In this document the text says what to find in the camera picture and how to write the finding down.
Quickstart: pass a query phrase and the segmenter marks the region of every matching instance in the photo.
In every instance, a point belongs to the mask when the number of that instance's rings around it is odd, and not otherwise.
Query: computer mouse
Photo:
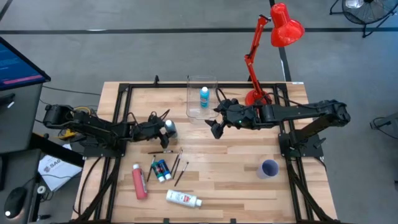
[[[26,193],[27,191],[24,187],[17,187],[10,192],[4,203],[4,214],[7,218],[14,218],[21,212],[24,207]]]

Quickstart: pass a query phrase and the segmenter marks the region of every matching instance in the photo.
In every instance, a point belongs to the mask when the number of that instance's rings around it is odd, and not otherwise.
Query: wooden tabletop
[[[286,84],[291,100],[308,103],[302,83]],[[118,82],[104,84],[98,107],[100,118],[112,120],[118,85]],[[244,103],[248,89],[226,88],[224,92],[228,98],[237,98],[239,102]],[[152,174],[147,183],[148,198],[138,201],[132,181],[132,165],[139,164],[147,177],[152,160],[152,155],[147,153],[162,148],[158,139],[129,143],[126,155],[121,161],[112,222],[162,222],[163,218],[169,218],[170,222],[225,223],[231,218],[236,218],[238,223],[295,222],[286,164],[280,155],[277,140],[279,127],[259,131],[225,128],[224,135],[217,140],[209,126],[192,124],[189,121],[186,115],[186,101],[186,88],[133,89],[130,111],[136,115],[138,122],[146,121],[151,111],[160,115],[170,109],[167,119],[176,124],[178,139],[171,139],[168,148],[175,153],[158,154],[157,161],[165,159],[171,169],[176,152],[183,149],[177,175],[186,162],[189,162],[189,165],[176,187],[174,180],[160,184]],[[311,119],[302,119],[295,121],[295,125],[300,129],[310,122]],[[262,180],[256,176],[256,169],[266,159],[276,160],[280,172],[277,177]],[[96,158],[91,158],[85,162],[79,192],[88,169],[95,160]],[[98,192],[103,161],[104,159],[99,161],[89,176],[83,194],[82,210]],[[324,167],[312,158],[303,158],[303,164],[310,193],[326,214],[336,218]],[[166,202],[168,189],[196,195],[202,199],[202,206],[190,208]],[[303,198],[300,193],[298,195],[302,216],[305,218]],[[79,194],[76,196],[76,208],[78,198]],[[107,204],[108,193],[103,201],[102,218],[105,217]]]

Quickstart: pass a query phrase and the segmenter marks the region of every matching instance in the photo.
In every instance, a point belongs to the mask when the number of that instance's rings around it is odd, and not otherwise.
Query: white tube
[[[196,196],[185,194],[182,192],[176,192],[174,190],[167,191],[166,200],[192,208],[194,208],[195,206],[201,207],[201,200],[197,199]]]

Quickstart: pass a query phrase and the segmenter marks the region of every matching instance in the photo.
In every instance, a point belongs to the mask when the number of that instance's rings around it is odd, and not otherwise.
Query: paper cup
[[[279,173],[279,165],[275,160],[267,159],[257,170],[257,176],[260,179],[275,177]]]

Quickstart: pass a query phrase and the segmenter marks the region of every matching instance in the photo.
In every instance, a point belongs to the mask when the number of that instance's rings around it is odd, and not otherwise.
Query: lamp shade
[[[304,27],[298,21],[290,18],[284,3],[273,5],[271,18],[275,25],[271,32],[271,44],[274,47],[293,44],[304,35]]]

